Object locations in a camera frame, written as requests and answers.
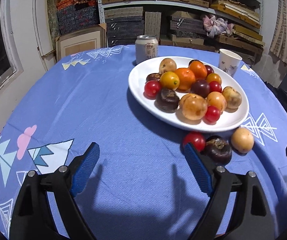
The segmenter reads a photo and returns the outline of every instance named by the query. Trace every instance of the picture frame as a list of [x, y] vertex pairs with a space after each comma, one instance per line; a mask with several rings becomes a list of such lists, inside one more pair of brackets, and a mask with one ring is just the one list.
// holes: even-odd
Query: picture frame
[[57, 61], [71, 54], [106, 46], [106, 24], [68, 33], [56, 39]]

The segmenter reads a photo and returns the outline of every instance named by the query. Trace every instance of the blue tablecloth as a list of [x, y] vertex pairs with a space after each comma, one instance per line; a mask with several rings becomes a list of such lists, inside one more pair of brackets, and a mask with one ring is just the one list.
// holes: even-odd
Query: blue tablecloth
[[[159, 56], [213, 65], [219, 59], [212, 52], [168, 46], [159, 46]], [[159, 121], [130, 93], [134, 61], [132, 45], [65, 57], [19, 103], [0, 136], [0, 231], [6, 237], [27, 172], [53, 172], [94, 141], [100, 158], [76, 202], [97, 239], [187, 239], [209, 198], [180, 151], [187, 132]], [[233, 154], [227, 168], [257, 173], [276, 231], [282, 230], [287, 225], [287, 114], [255, 72], [238, 69], [235, 79], [249, 99], [243, 125], [255, 136], [255, 146], [246, 156]], [[234, 196], [219, 233], [227, 227]], [[49, 197], [58, 231], [66, 235]]]

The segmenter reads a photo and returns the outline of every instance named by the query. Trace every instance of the paper cup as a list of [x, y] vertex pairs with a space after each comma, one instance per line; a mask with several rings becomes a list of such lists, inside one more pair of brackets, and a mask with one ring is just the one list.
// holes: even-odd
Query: paper cup
[[236, 73], [237, 68], [242, 60], [238, 54], [227, 50], [227, 49], [219, 49], [219, 68], [225, 71], [229, 76], [233, 77]]

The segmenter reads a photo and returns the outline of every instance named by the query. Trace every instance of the red cherry tomato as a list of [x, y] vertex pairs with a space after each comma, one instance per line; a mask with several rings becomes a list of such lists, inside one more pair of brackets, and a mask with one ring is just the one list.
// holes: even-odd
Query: red cherry tomato
[[161, 85], [158, 81], [155, 81], [155, 80], [148, 81], [144, 85], [145, 96], [154, 99], [156, 98], [156, 95], [158, 94], [160, 89], [161, 89]]
[[211, 73], [214, 73], [212, 67], [210, 67], [209, 65], [205, 65], [205, 68], [206, 68], [206, 70], [207, 70], [207, 76], [208, 76], [209, 74], [211, 74]]
[[210, 86], [210, 92], [214, 92], [214, 91], [219, 92], [219, 93], [222, 92], [222, 87], [220, 83], [217, 81], [211, 81], [209, 83], [209, 86]]
[[205, 137], [199, 132], [188, 133], [182, 141], [183, 147], [185, 147], [189, 142], [191, 142], [200, 152], [205, 148]]
[[220, 110], [215, 106], [208, 106], [208, 110], [205, 114], [205, 119], [209, 122], [217, 122], [219, 118], [220, 118]]

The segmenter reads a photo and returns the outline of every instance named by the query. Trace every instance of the aluminum can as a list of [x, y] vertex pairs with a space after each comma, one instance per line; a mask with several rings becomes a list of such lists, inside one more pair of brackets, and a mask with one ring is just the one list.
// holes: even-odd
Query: aluminum can
[[136, 63], [139, 64], [147, 59], [157, 57], [158, 40], [156, 36], [140, 35], [137, 36], [136, 45]]

